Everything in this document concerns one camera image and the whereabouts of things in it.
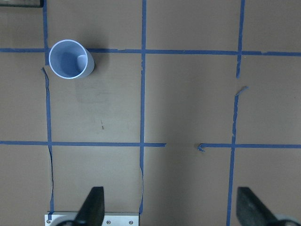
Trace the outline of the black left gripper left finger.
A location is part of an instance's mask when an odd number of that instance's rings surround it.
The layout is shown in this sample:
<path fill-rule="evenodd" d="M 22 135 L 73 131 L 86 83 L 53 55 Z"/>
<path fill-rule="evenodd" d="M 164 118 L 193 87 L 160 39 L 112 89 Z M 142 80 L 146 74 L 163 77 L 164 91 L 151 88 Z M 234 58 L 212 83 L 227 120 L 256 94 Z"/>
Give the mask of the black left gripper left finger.
<path fill-rule="evenodd" d="M 104 220 L 104 189 L 93 187 L 78 211 L 75 226 L 101 226 Z"/>

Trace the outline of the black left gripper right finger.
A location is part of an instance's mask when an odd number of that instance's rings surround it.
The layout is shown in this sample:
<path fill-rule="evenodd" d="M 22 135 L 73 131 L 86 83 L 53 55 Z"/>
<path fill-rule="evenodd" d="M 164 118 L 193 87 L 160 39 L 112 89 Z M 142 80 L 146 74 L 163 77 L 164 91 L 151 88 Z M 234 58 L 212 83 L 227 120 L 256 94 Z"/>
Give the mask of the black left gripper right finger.
<path fill-rule="evenodd" d="M 241 226 L 282 225 L 249 187 L 237 189 L 236 216 Z"/>

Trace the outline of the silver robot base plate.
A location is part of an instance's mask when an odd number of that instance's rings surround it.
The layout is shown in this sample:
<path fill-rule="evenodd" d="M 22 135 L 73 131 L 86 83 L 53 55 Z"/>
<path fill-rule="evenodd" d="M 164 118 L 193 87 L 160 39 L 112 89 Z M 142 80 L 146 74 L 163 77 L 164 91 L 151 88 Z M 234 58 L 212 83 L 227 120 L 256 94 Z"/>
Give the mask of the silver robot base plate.
<path fill-rule="evenodd" d="M 77 212 L 54 212 L 45 215 L 46 226 L 56 226 L 57 224 L 74 220 Z M 138 213 L 110 213 L 104 214 L 103 226 L 139 226 L 140 217 Z"/>

